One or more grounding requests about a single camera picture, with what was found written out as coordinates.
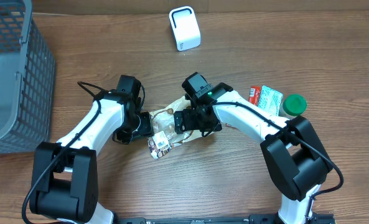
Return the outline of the brown pantree snack bag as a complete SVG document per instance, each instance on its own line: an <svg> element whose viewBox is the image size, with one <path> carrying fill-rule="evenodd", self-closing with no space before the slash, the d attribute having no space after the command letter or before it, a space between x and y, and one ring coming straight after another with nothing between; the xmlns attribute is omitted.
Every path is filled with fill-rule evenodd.
<svg viewBox="0 0 369 224"><path fill-rule="evenodd" d="M148 137L147 145L154 159L160 159L173 148L202 137L200 131L186 131L184 134L175 132L174 113L189 108L190 101L183 96L165 108L149 113L154 135Z"/></svg>

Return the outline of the orange small box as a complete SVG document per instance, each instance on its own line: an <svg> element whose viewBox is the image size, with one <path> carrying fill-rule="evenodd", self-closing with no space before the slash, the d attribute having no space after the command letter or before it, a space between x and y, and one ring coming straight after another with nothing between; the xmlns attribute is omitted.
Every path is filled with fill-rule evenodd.
<svg viewBox="0 0 369 224"><path fill-rule="evenodd" d="M228 124L228 123L226 123L226 124L225 124L225 126L226 126L226 127L229 127L229 128L237 129L236 127L234 127L234 126L232 126L232 125L230 125L230 124Z"/></svg>

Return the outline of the red snack stick packet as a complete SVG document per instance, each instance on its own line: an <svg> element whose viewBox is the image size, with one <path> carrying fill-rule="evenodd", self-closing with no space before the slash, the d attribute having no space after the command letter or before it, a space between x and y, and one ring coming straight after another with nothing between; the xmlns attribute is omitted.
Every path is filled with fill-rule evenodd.
<svg viewBox="0 0 369 224"><path fill-rule="evenodd" d="M261 86L251 86L250 88L250 95L248 98L248 101L255 105L258 106L259 103L259 98L260 98L260 94L261 94Z"/></svg>

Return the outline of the teal snack packet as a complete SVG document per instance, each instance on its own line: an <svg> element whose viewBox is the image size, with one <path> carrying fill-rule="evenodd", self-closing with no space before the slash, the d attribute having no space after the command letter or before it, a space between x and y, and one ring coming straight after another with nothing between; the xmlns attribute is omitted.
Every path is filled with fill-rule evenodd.
<svg viewBox="0 0 369 224"><path fill-rule="evenodd" d="M279 115L279 108L283 100L283 94L266 85L261 87L258 107L269 114Z"/></svg>

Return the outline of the green lid jar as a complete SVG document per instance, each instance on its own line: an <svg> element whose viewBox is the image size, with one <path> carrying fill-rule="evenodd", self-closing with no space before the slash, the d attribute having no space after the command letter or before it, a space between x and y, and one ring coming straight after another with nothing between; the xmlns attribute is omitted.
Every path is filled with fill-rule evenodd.
<svg viewBox="0 0 369 224"><path fill-rule="evenodd" d="M302 95L289 95L279 108L279 115L289 119L302 115L307 109L307 101Z"/></svg>

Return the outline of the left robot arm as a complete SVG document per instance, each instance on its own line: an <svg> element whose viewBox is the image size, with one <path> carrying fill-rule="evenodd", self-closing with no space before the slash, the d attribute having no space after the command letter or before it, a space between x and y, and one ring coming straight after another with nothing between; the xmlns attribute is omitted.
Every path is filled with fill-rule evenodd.
<svg viewBox="0 0 369 224"><path fill-rule="evenodd" d="M40 143L34 154L31 188L21 215L43 215L53 223L118 223L115 212L98 200L97 156L111 139L130 144L154 134L151 115L142 111L145 89L128 75L116 88L91 92L93 103L87 115L57 142Z"/></svg>

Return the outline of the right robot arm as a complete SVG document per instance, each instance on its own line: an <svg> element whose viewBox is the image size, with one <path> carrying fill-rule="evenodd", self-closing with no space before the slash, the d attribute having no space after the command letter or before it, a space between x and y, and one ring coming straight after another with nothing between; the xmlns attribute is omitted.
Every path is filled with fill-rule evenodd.
<svg viewBox="0 0 369 224"><path fill-rule="evenodd" d="M231 86L209 84L195 72L182 83L190 108L174 114L175 131L199 130L206 137L226 123L259 143L271 180L282 193L274 214L251 214L247 223L334 223L312 211L314 199L334 168L311 123L268 114Z"/></svg>

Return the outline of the white barcode scanner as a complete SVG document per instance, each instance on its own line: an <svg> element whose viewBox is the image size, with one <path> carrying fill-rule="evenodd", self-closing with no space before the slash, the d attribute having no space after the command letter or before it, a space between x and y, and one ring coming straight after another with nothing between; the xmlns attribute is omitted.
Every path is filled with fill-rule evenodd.
<svg viewBox="0 0 369 224"><path fill-rule="evenodd" d="M201 44L201 33L192 7L172 9L169 12L169 22L178 51L196 48Z"/></svg>

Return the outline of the grey plastic mesh basket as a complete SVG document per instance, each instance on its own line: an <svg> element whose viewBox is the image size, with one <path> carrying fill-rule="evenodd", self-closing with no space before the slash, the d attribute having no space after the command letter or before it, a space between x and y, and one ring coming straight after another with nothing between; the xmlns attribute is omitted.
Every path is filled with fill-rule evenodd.
<svg viewBox="0 0 369 224"><path fill-rule="evenodd" d="M31 1L0 0L0 154L50 139L55 74Z"/></svg>

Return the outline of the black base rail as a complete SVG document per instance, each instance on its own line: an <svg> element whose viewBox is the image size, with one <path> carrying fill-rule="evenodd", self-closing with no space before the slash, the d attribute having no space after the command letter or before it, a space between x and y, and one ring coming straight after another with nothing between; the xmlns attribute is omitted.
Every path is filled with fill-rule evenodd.
<svg viewBox="0 0 369 224"><path fill-rule="evenodd" d="M119 218L119 224L273 224L282 223L278 214L253 214L248 217L219 218Z"/></svg>

